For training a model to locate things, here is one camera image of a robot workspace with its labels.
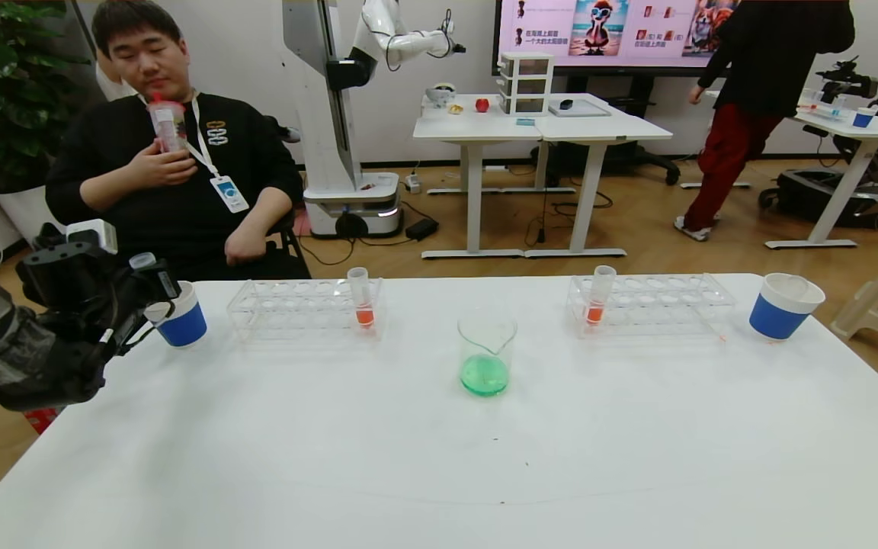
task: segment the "man's right hand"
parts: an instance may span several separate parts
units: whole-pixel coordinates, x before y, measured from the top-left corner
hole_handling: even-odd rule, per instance
[[[694,86],[693,89],[690,90],[690,104],[700,104],[700,99],[703,98],[703,92],[706,90],[707,88]]]
[[[140,188],[163,187],[163,185],[181,185],[198,171],[195,159],[191,159],[188,150],[177,152],[161,152],[160,143],[144,147],[133,157],[131,163],[124,167],[126,175]]]

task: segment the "lanyard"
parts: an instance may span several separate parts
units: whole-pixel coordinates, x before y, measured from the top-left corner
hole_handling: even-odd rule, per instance
[[[147,100],[143,95],[137,94],[137,97],[140,98],[140,101],[147,105]],[[188,148],[188,152],[191,153],[193,159],[201,162],[206,168],[209,168],[209,171],[212,172],[213,177],[219,178],[219,169],[212,163],[212,156],[209,154],[209,146],[205,143],[205,136],[202,135],[202,126],[199,123],[199,109],[198,109],[198,91],[192,96],[192,114],[195,115],[195,133],[198,135],[198,146],[199,149],[202,149],[202,152],[199,152],[198,149],[195,149],[192,146],[192,143],[189,143],[188,140],[185,140],[185,146]]]

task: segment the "wooden floor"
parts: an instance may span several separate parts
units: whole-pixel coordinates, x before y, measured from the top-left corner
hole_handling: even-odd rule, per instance
[[[850,237],[861,243],[857,249],[817,249],[771,251],[763,242],[775,239],[805,239],[811,223],[797,221],[773,212],[762,213],[756,203],[763,188],[773,187],[771,179],[789,167],[804,167],[811,162],[759,161],[748,167],[742,180],[751,181],[753,191],[734,190],[724,206],[724,219],[705,243],[694,242],[672,229],[675,216],[682,214],[696,191],[669,188],[662,183],[665,172],[655,167],[640,168],[632,177],[606,177],[601,190],[614,199],[611,209],[595,210],[588,237],[589,247],[620,247],[625,258],[578,259],[449,259],[422,261],[419,253],[429,249],[463,249],[466,247],[466,198],[456,195],[428,197],[412,195],[408,202],[439,221],[439,232],[421,242],[393,247],[370,247],[358,243],[351,259],[326,267],[313,257],[307,261],[315,278],[340,278],[348,268],[365,265],[373,275],[386,278],[427,277],[504,277],[505,275],[585,275],[606,263],[621,274],[642,272],[795,272],[825,289],[828,301],[816,312],[826,325],[831,323],[843,303],[865,282],[878,275],[878,232],[871,230],[836,230],[837,237]],[[682,162],[683,181],[698,181],[696,163]],[[514,168],[519,175],[488,172],[487,185],[510,187],[530,185],[530,167]],[[400,171],[403,177],[408,170]],[[426,188],[459,185],[459,168],[419,170]],[[575,201],[574,195],[548,195],[551,202]],[[484,195],[483,245],[497,248],[527,248],[524,234],[530,220],[540,215],[543,197],[537,194]],[[574,208],[562,208],[574,211]],[[410,213],[408,223],[418,219]],[[539,247],[564,248],[570,236],[570,221],[561,216],[547,216],[546,243]],[[537,226],[527,239],[533,241]],[[349,246],[341,241],[304,239],[304,245],[326,263],[342,260]],[[14,258],[0,268],[0,281],[21,299],[20,285],[14,274]],[[853,348],[878,372],[878,334],[860,332]],[[0,409],[0,479],[25,449],[35,441],[32,428],[20,414]]]

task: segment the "green liquid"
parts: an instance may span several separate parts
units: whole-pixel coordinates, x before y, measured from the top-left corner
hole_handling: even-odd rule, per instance
[[[463,363],[460,381],[470,393],[481,397],[492,397],[506,389],[508,382],[506,364],[491,355],[473,355]]]

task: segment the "cartoon image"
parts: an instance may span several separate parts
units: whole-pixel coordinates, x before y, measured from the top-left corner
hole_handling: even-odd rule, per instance
[[[619,55],[630,0],[578,0],[572,25],[572,56]]]
[[[739,3],[741,0],[698,0],[683,55],[712,56],[720,47],[720,25],[729,20]]]

